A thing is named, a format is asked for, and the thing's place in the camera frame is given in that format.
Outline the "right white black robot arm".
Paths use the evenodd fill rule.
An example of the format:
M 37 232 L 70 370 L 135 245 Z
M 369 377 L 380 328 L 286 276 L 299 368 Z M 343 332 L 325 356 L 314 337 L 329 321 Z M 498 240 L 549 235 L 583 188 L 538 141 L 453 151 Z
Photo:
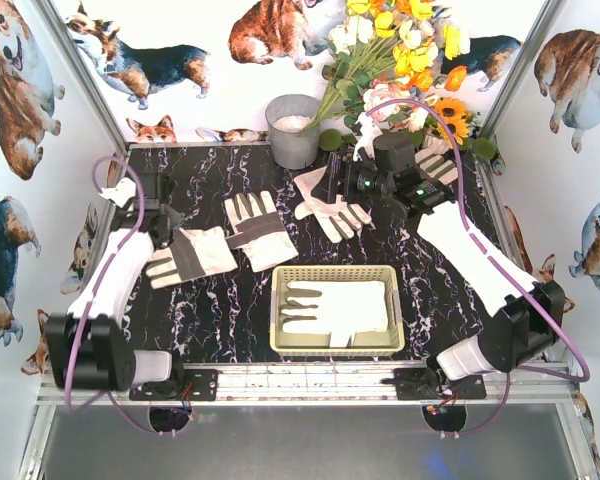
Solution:
M 459 272 L 482 301 L 492 324 L 435 357 L 447 379 L 510 372 L 559 335 L 565 294 L 555 281 L 537 280 L 496 248 L 469 221 L 451 189 L 424 171 L 424 154 L 400 133 L 374 133 L 330 152 L 308 182 L 310 199 L 351 222 L 365 198 L 393 205 Z

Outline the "white glove green fingertips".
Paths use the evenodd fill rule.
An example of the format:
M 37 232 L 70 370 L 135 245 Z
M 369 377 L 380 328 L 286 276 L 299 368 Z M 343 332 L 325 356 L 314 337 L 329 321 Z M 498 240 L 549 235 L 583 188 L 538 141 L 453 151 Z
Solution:
M 253 272 L 298 255 L 269 191 L 239 193 L 226 199 L 224 207 L 233 230 L 227 243 L 232 250 L 243 251 Z

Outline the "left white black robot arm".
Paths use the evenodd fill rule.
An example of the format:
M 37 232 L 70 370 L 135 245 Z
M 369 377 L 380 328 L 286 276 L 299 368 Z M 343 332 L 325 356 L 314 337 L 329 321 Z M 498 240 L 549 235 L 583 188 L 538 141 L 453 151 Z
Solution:
M 151 255 L 173 240 L 181 215 L 169 206 L 163 173 L 125 177 L 101 195 L 115 204 L 106 249 L 65 314 L 45 325 L 55 384 L 72 390 L 125 391 L 173 376 L 173 355 L 134 349 L 122 332 L 129 296 Z

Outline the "white glove with grey band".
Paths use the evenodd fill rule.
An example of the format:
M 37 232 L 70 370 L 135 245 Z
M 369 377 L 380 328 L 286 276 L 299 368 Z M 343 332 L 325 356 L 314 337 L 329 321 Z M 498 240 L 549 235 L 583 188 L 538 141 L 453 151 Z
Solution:
M 180 228 L 172 243 L 155 251 L 147 262 L 146 275 L 156 290 L 188 281 L 231 272 L 238 268 L 224 230 Z

